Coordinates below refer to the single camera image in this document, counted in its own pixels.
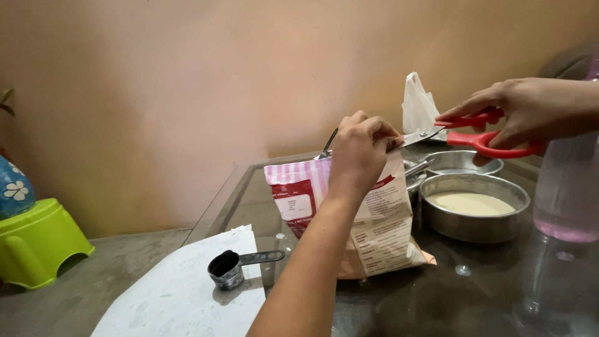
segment glass table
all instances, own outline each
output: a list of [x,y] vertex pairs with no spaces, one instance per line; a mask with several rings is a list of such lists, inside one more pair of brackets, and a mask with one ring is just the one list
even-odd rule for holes
[[[402,153],[405,160],[419,162],[427,154],[452,148],[415,144]],[[261,265],[268,295],[298,240],[281,219],[263,168],[318,154],[236,167],[185,244],[252,224],[258,251],[287,252],[285,259]],[[506,161],[500,176],[532,198],[534,175],[519,172]],[[422,224],[419,212],[417,207],[412,235],[438,265],[339,280],[333,336],[545,336],[551,335],[548,330],[554,336],[598,335],[596,243],[572,245],[542,235],[533,226],[532,207],[523,214],[516,238],[493,245],[445,237]],[[208,231],[204,235],[199,228]]]

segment white flower pattern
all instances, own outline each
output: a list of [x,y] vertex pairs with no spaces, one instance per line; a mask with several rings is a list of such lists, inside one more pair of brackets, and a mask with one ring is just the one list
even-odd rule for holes
[[10,167],[13,168],[13,172],[18,173],[18,174],[20,174],[22,176],[25,176],[25,174],[21,170],[19,170],[19,168],[16,167],[13,163],[8,162],[8,165],[10,165]]
[[15,183],[9,183],[6,185],[6,191],[4,196],[6,198],[13,198],[17,201],[25,200],[25,194],[29,193],[29,189],[25,187],[22,181],[17,180]]

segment left hand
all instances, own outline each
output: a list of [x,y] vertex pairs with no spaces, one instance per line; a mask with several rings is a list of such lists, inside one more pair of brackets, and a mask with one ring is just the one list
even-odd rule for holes
[[332,145],[328,197],[361,203],[387,163],[387,150],[401,142],[403,136],[381,117],[362,110],[344,117]]

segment green stool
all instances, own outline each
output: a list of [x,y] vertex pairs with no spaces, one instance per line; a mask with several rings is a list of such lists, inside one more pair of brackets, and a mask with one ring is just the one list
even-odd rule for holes
[[27,212],[0,221],[0,278],[28,290],[54,282],[68,257],[94,250],[56,199],[36,201]]

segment scissors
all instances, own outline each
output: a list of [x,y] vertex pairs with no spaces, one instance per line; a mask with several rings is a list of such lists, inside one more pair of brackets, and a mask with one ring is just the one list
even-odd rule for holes
[[499,131],[493,131],[481,134],[463,134],[457,132],[439,133],[443,129],[453,129],[461,127],[478,127],[488,122],[497,122],[505,113],[501,109],[494,109],[490,112],[484,112],[474,117],[458,117],[446,122],[436,122],[433,127],[420,131],[418,133],[407,134],[404,136],[404,142],[398,148],[412,145],[421,140],[432,139],[447,142],[449,145],[467,145],[474,148],[479,154],[500,159],[522,158],[537,154],[543,148],[543,144],[531,142],[527,148],[498,150],[491,149],[489,142],[499,134]]

